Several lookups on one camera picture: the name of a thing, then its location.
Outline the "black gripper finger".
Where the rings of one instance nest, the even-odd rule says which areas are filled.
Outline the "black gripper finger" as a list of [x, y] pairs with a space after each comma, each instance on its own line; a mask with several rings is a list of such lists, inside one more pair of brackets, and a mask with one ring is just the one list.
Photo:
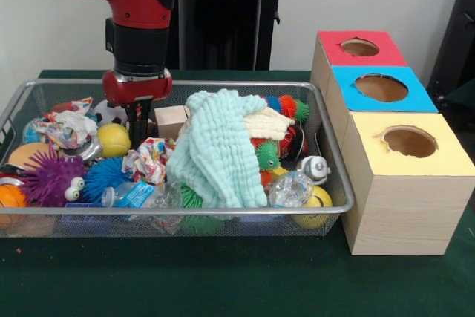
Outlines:
[[137, 109], [140, 104], [138, 102], [130, 103], [127, 106], [128, 115], [128, 133], [131, 141], [131, 148], [136, 149], [140, 144], [140, 121]]
[[143, 100], [140, 103], [140, 143], [142, 143], [148, 137], [148, 120], [151, 112], [150, 99]]

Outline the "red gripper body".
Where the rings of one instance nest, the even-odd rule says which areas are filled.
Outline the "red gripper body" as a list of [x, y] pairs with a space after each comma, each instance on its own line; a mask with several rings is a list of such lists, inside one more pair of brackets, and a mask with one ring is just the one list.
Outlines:
[[118, 71], [107, 71], [102, 76], [102, 87], [110, 103], [130, 105], [142, 100], [167, 98], [171, 93], [172, 78], [167, 68], [157, 76], [126, 76]]

